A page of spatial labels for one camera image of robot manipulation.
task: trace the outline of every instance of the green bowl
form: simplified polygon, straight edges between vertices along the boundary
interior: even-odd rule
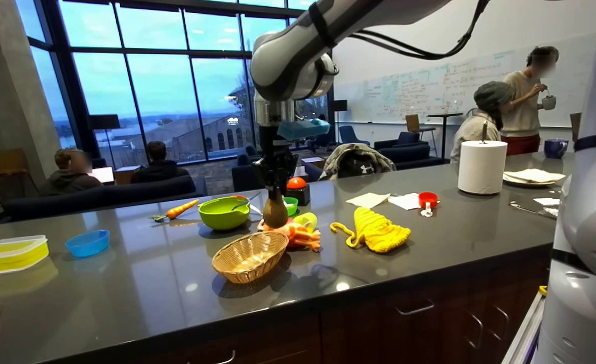
[[[288,217],[295,217],[299,212],[299,199],[293,195],[282,195],[284,210]]]
[[[250,202],[247,198],[225,195],[198,206],[201,222],[211,230],[233,230],[250,217]]]

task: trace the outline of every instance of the man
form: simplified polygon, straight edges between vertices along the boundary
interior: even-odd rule
[[[42,193],[74,193],[100,185],[100,181],[87,173],[88,161],[77,148],[59,150],[54,154],[56,172],[51,173]]]
[[[458,160],[463,142],[483,137],[501,139],[501,120],[509,110],[514,95],[514,86],[501,81],[484,82],[474,90],[476,109],[468,112],[455,135],[455,145],[451,154],[452,160]]]
[[[507,154],[532,154],[539,150],[539,109],[551,109],[554,99],[538,103],[539,93],[547,86],[541,74],[550,70],[560,58],[555,47],[538,47],[528,54],[525,68],[505,77],[516,88],[516,99],[509,103],[510,110],[503,116],[503,139]]]
[[[134,173],[132,183],[167,180],[173,176],[188,173],[185,170],[178,170],[176,160],[166,160],[167,148],[161,142],[150,142],[146,150],[147,150],[150,165],[139,168]]]

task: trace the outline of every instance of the cable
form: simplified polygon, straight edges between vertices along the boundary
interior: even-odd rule
[[[414,57],[414,58],[427,58],[427,60],[439,60],[439,58],[446,58],[446,57],[452,57],[457,52],[461,52],[465,48],[465,45],[471,41],[473,36],[473,31],[483,14],[483,9],[487,7],[489,0],[479,0],[476,2],[476,7],[474,7],[474,14],[473,14],[473,19],[471,19],[471,27],[467,28],[467,32],[458,38],[458,43],[446,51],[446,52],[431,52],[431,51],[424,51],[424,48],[418,48],[418,47],[412,47],[412,45],[405,45],[405,43],[399,43],[392,36],[385,36],[385,34],[379,34],[379,32],[374,32],[374,31],[358,31],[353,34],[349,34],[352,38],[360,38],[360,41],[366,41],[369,45],[375,45],[379,48],[385,48],[385,51],[392,51],[392,52],[397,52],[397,54],[403,54],[403,57]]]

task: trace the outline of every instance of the kitchen counter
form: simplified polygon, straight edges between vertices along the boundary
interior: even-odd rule
[[[562,168],[541,158],[533,163]],[[387,202],[375,206],[412,229],[408,247],[390,254],[349,248],[344,237],[328,229],[331,221],[353,225],[353,209],[346,202],[352,195],[418,189],[440,193],[443,205],[433,219]],[[254,230],[254,215],[250,226],[233,232],[210,232],[198,210],[172,225],[152,221],[152,215],[178,202],[0,225],[0,239],[47,234],[51,247],[51,259],[36,267],[0,274],[0,362],[47,362],[161,333],[206,329],[439,269],[547,251],[555,221],[510,209],[509,198],[520,193],[546,189],[505,185],[499,195],[463,193],[457,189],[457,165],[451,163],[310,183],[309,209],[320,217],[321,253],[288,251],[270,277],[247,286],[226,283],[210,267],[210,257]],[[249,195],[258,206],[264,192]],[[68,259],[65,240],[88,229],[109,229],[110,248],[93,259]]]

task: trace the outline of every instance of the blue lid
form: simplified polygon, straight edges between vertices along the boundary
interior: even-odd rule
[[[100,229],[100,230],[88,230],[84,234],[77,234],[70,240],[65,243],[66,251],[74,259],[84,259],[99,254],[109,248],[110,232]]]

